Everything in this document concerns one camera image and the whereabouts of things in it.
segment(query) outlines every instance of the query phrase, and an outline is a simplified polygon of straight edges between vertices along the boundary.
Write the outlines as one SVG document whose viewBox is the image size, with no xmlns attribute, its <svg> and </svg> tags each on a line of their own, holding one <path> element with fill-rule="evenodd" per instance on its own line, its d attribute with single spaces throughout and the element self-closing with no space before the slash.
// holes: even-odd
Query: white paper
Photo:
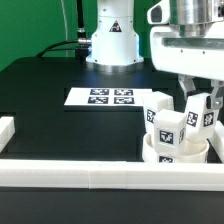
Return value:
<svg viewBox="0 0 224 224">
<path fill-rule="evenodd" d="M 72 88 L 65 106 L 143 106 L 151 89 Z"/>
</svg>

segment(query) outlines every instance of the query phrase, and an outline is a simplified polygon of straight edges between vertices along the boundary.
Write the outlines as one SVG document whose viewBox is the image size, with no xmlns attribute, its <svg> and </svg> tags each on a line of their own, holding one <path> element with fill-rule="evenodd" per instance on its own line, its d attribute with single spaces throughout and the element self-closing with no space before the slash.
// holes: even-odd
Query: white block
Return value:
<svg viewBox="0 0 224 224">
<path fill-rule="evenodd" d="M 126 162 L 90 162 L 89 188 L 126 189 Z"/>
<path fill-rule="evenodd" d="M 0 186 L 89 188 L 89 162 L 1 160 Z"/>
<path fill-rule="evenodd" d="M 161 110 L 154 119 L 154 148 L 164 156 L 177 156 L 185 147 L 186 115 Z"/>
<path fill-rule="evenodd" d="M 1 117 L 0 119 L 0 152 L 5 148 L 15 133 L 14 118 Z"/>
<path fill-rule="evenodd" d="M 224 166 L 218 164 L 127 164 L 127 189 L 224 190 Z"/>
<path fill-rule="evenodd" d="M 186 138 L 191 142 L 200 142 L 211 138 L 219 110 L 208 109 L 208 93 L 188 97 L 185 114 L 187 115 Z"/>
<path fill-rule="evenodd" d="M 214 134 L 209 141 L 222 163 L 224 163 L 224 126 L 220 121 L 216 122 Z"/>
<path fill-rule="evenodd" d="M 143 97 L 145 129 L 154 135 L 154 117 L 162 109 L 174 110 L 173 97 L 162 92 L 153 92 Z"/>
</svg>

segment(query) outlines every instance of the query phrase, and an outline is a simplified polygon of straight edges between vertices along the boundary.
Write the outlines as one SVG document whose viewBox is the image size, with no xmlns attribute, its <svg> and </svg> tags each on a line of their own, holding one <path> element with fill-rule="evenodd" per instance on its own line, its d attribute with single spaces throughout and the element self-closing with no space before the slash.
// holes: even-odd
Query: black table surface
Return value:
<svg viewBox="0 0 224 224">
<path fill-rule="evenodd" d="M 208 80 L 197 88 L 211 91 Z M 0 116 L 14 116 L 7 159 L 142 161 L 141 107 L 65 107 L 72 87 L 152 88 L 185 102 L 177 75 L 141 70 L 107 74 L 72 58 L 21 58 L 0 73 Z M 214 150 L 209 162 L 220 162 Z M 0 223 L 222 223 L 224 193 L 0 188 Z"/>
</svg>

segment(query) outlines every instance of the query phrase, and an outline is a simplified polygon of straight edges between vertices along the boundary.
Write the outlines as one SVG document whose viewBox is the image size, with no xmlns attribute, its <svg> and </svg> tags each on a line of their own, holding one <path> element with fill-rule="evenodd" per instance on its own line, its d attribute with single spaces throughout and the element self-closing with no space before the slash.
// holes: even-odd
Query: white plastic part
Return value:
<svg viewBox="0 0 224 224">
<path fill-rule="evenodd" d="M 177 156 L 185 147 L 186 115 L 163 109 L 154 119 L 154 148 L 165 156 Z"/>
<path fill-rule="evenodd" d="M 161 22 L 152 22 L 152 10 L 157 7 L 161 7 L 162 10 L 162 20 Z M 162 0 L 151 9 L 148 10 L 147 19 L 149 24 L 167 24 L 170 21 L 170 1 L 169 0 Z"/>
<path fill-rule="evenodd" d="M 142 158 L 149 163 L 206 163 L 209 143 L 203 140 L 193 143 L 186 140 L 185 148 L 178 156 L 167 157 L 163 153 L 157 153 L 152 146 L 152 138 L 147 133 L 143 138 Z"/>
<path fill-rule="evenodd" d="M 9 140 L 15 134 L 14 118 L 0 118 L 0 152 L 5 148 Z"/>
<path fill-rule="evenodd" d="M 162 109 L 174 110 L 173 97 L 162 92 L 152 92 L 143 96 L 145 129 L 154 134 L 154 117 Z"/>
<path fill-rule="evenodd" d="M 92 35 L 92 54 L 87 62 L 128 66 L 143 62 L 139 36 L 133 29 L 134 0 L 98 0 L 98 28 Z"/>
<path fill-rule="evenodd" d="M 224 22 L 207 25 L 204 39 L 223 40 Z M 153 27 L 150 34 L 152 61 L 157 70 L 224 81 L 221 49 L 167 47 L 164 38 L 180 38 L 177 27 Z"/>
<path fill-rule="evenodd" d="M 89 162 L 0 160 L 0 186 L 89 188 Z"/>
<path fill-rule="evenodd" d="M 224 126 L 220 121 L 216 122 L 214 134 L 209 141 L 222 163 L 224 163 Z"/>
<path fill-rule="evenodd" d="M 101 172 L 105 162 L 74 161 L 32 161 L 0 160 L 1 187 L 51 187 L 51 188 L 89 188 L 89 173 L 92 166 Z M 126 189 L 160 190 L 200 190 L 224 191 L 224 166 L 218 164 L 149 164 L 106 162 L 103 176 L 110 184 L 103 184 L 102 179 L 95 179 L 97 187 Z"/>
<path fill-rule="evenodd" d="M 208 93 L 201 93 L 188 97 L 185 109 L 186 138 L 191 142 L 200 142 L 213 136 L 219 110 L 207 108 L 206 99 L 209 96 Z"/>
<path fill-rule="evenodd" d="M 125 162 L 91 162 L 89 188 L 126 189 Z"/>
</svg>

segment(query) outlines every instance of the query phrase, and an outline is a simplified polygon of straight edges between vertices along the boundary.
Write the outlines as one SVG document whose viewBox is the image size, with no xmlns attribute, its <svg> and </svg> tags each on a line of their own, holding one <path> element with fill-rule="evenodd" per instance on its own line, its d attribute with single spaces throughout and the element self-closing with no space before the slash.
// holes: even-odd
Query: black and white pattern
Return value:
<svg viewBox="0 0 224 224">
<path fill-rule="evenodd" d="M 108 104 L 108 97 L 89 97 L 88 104 Z"/>
<path fill-rule="evenodd" d="M 110 93 L 109 89 L 91 89 L 90 90 L 90 95 L 104 95 L 108 96 Z"/>
<path fill-rule="evenodd" d="M 159 140 L 168 145 L 174 145 L 174 133 L 168 131 L 159 131 Z"/>
<path fill-rule="evenodd" d="M 192 127 L 196 127 L 197 121 L 198 121 L 198 114 L 189 112 L 187 117 L 187 124 L 191 125 Z"/>
<path fill-rule="evenodd" d="M 185 128 L 180 132 L 179 144 L 184 140 Z"/>
<path fill-rule="evenodd" d="M 124 104 L 135 104 L 135 100 L 133 97 L 115 97 L 114 104 L 124 105 Z"/>
<path fill-rule="evenodd" d="M 174 163 L 174 159 L 166 156 L 159 156 L 159 163 Z"/>
<path fill-rule="evenodd" d="M 213 125 L 214 123 L 214 113 L 208 113 L 204 115 L 204 127 Z"/>
<path fill-rule="evenodd" d="M 115 89 L 114 95 L 115 96 L 133 96 L 134 91 L 132 89 Z"/>
<path fill-rule="evenodd" d="M 147 121 L 154 124 L 154 118 L 156 116 L 156 113 L 150 109 L 147 109 Z"/>
</svg>

